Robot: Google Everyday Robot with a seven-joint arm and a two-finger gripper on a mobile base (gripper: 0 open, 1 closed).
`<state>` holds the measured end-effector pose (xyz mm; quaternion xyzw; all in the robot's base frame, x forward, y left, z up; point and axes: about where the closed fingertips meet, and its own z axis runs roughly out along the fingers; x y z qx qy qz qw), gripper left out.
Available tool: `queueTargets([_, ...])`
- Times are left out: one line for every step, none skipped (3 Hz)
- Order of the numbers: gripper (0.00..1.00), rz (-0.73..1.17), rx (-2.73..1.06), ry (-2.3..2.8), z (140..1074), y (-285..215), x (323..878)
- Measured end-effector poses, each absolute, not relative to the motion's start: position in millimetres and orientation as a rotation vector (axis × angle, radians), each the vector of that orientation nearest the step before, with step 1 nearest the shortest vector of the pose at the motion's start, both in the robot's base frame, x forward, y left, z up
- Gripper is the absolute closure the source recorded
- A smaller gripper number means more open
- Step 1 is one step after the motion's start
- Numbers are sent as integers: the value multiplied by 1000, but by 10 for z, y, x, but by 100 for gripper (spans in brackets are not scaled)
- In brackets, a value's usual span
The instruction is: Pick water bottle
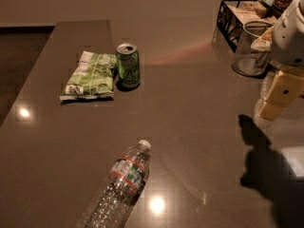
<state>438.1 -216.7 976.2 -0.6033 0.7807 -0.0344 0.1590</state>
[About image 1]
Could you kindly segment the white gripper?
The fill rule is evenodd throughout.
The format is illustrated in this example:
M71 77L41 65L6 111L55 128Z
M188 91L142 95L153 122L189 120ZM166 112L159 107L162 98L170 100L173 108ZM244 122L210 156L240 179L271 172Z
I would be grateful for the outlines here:
M254 111L254 123L270 126L304 92L304 19L302 15L279 18L272 35L273 59L284 65L269 71L263 80Z

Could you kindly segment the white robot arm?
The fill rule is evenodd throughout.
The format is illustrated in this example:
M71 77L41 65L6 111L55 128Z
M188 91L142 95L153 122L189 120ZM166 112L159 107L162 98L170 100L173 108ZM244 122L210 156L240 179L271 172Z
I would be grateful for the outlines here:
M256 102L254 122L265 128L304 91L304 0L294 0L251 48L271 53L270 70Z

